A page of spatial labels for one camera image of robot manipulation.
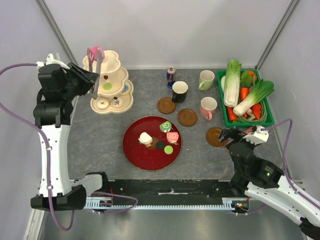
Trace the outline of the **blue frosted donut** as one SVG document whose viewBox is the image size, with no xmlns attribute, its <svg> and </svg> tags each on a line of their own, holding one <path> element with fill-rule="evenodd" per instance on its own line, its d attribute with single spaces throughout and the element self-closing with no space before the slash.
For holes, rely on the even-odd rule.
<svg viewBox="0 0 320 240">
<path fill-rule="evenodd" d="M 122 92 L 121 92 L 121 95 L 124 96 L 124 95 L 128 94 L 129 91 L 130 91 L 130 87 L 126 84 L 126 85 L 124 86 L 124 89 L 123 89 Z"/>
</svg>

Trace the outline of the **plain white donut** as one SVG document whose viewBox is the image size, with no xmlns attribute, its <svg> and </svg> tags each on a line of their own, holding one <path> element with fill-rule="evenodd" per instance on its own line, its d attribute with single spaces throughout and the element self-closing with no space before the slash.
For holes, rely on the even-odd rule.
<svg viewBox="0 0 320 240">
<path fill-rule="evenodd" d="M 109 107 L 109 105 L 110 105 L 110 102 L 105 98 L 98 99 L 96 102 L 97 108 L 101 111 L 106 110 Z"/>
</svg>

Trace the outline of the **silver metal serving tongs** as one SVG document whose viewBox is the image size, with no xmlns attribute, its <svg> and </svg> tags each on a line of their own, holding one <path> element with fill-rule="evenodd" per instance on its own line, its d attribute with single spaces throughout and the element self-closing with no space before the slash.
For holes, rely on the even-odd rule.
<svg viewBox="0 0 320 240">
<path fill-rule="evenodd" d="M 89 62 L 88 60 L 88 69 L 90 72 L 93 72 L 93 62 Z M 96 68 L 95 68 L 95 73 L 99 74 L 100 76 L 100 73 L 101 73 L 101 66 L 102 66 L 102 63 L 103 63 L 103 60 L 102 59 L 98 59 L 96 61 Z M 97 81 L 95 81 L 94 84 L 97 84 L 97 91 L 98 91 L 98 88 L 99 88 L 99 80 L 100 80 L 100 77 L 98 78 Z M 93 99 L 97 99 L 98 95 L 90 95 Z"/>
</svg>

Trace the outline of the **green macaron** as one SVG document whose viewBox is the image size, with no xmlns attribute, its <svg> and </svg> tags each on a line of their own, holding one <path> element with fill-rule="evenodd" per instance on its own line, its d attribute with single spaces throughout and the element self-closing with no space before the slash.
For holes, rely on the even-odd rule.
<svg viewBox="0 0 320 240">
<path fill-rule="evenodd" d="M 103 89 L 105 90 L 105 91 L 109 91 L 109 90 L 111 90 L 112 89 L 112 84 L 110 83 L 110 82 L 106 82 L 104 85 L 103 85 Z"/>
<path fill-rule="evenodd" d="M 171 155 L 174 151 L 171 145 L 166 145 L 163 150 L 167 155 Z"/>
</svg>

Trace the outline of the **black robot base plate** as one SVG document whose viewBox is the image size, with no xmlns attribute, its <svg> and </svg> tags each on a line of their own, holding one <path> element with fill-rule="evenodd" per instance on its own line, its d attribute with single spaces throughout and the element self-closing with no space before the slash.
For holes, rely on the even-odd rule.
<svg viewBox="0 0 320 240">
<path fill-rule="evenodd" d="M 113 179 L 103 183 L 102 191 L 126 196 L 188 195 L 214 198 L 245 198 L 232 192 L 229 181 L 216 179 Z"/>
</svg>

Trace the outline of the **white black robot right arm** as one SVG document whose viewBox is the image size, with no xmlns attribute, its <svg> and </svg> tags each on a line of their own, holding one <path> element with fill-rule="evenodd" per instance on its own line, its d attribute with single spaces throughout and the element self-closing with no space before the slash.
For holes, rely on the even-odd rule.
<svg viewBox="0 0 320 240">
<path fill-rule="evenodd" d="M 245 133 L 236 127 L 222 129 L 218 141 L 226 145 L 234 164 L 229 191 L 235 197 L 247 196 L 284 214 L 309 238 L 320 238 L 320 202 L 293 183 L 273 162 L 257 157 L 254 148 L 266 143 L 269 133 L 254 126 Z"/>
</svg>

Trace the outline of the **white chocolate sprinkle donut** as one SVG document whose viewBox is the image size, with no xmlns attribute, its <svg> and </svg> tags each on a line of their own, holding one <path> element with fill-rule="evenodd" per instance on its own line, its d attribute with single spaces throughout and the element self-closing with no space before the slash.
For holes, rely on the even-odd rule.
<svg viewBox="0 0 320 240">
<path fill-rule="evenodd" d="M 111 101 L 111 106 L 115 109 L 122 107 L 124 104 L 123 99 L 121 97 L 115 96 Z"/>
</svg>

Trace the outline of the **hot pink swirl roll cake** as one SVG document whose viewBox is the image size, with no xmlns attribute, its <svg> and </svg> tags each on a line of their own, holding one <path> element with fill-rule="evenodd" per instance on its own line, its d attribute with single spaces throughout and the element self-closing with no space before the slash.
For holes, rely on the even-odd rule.
<svg viewBox="0 0 320 240">
<path fill-rule="evenodd" d="M 87 57 L 90 63 L 92 63 L 93 61 L 97 62 L 98 59 L 105 59 L 105 53 L 100 46 L 96 45 L 87 49 Z"/>
</svg>

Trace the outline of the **black sandwich cookie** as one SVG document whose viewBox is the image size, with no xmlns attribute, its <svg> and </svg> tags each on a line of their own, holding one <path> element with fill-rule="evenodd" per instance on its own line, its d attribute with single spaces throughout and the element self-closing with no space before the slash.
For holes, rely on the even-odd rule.
<svg viewBox="0 0 320 240">
<path fill-rule="evenodd" d="M 164 141 L 162 140 L 159 140 L 157 143 L 156 143 L 156 148 L 159 149 L 159 150 L 163 150 L 165 148 L 166 144 Z"/>
</svg>

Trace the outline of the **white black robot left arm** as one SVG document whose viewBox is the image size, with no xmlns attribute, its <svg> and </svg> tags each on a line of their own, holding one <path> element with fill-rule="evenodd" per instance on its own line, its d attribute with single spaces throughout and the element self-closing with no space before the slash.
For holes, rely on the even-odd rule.
<svg viewBox="0 0 320 240">
<path fill-rule="evenodd" d="M 37 67 L 41 89 L 33 116 L 41 145 L 41 180 L 38 194 L 30 200 L 30 205 L 43 211 L 82 210 L 93 192 L 101 197 L 110 192 L 105 173 L 88 173 L 78 183 L 71 183 L 68 171 L 72 102 L 92 90 L 100 75 L 60 61 L 38 62 Z"/>
</svg>

